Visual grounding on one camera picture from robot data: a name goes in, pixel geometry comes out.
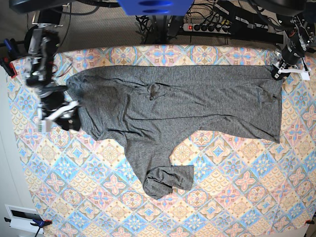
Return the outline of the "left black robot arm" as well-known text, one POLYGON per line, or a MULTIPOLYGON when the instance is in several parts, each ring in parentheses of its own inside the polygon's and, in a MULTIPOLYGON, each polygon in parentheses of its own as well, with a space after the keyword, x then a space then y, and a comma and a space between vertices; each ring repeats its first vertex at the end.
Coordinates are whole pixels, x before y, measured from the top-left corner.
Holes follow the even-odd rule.
POLYGON ((295 16, 278 14, 276 17, 281 26, 289 29, 283 34, 283 49, 275 51, 277 61, 273 63, 272 77, 282 80, 295 73, 303 80, 310 80, 312 70, 304 57, 315 40, 315 28, 302 13, 295 16))

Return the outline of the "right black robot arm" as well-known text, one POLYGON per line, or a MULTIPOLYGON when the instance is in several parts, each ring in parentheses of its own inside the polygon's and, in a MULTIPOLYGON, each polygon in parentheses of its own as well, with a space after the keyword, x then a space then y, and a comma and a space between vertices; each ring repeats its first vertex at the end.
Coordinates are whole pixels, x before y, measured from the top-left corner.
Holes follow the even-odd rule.
POLYGON ((68 87, 57 85, 53 80, 54 55, 60 39, 51 23, 36 23, 30 39, 24 78, 26 85, 33 88, 39 98, 38 131, 49 132, 53 123, 63 130, 79 131, 79 102, 66 101, 68 87))

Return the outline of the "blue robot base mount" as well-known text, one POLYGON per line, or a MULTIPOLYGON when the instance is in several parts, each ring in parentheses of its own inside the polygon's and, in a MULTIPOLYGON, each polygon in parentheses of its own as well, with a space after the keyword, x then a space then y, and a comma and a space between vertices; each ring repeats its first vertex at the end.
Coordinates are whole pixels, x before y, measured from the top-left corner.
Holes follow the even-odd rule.
POLYGON ((126 15, 184 16, 193 0, 118 0, 126 15))

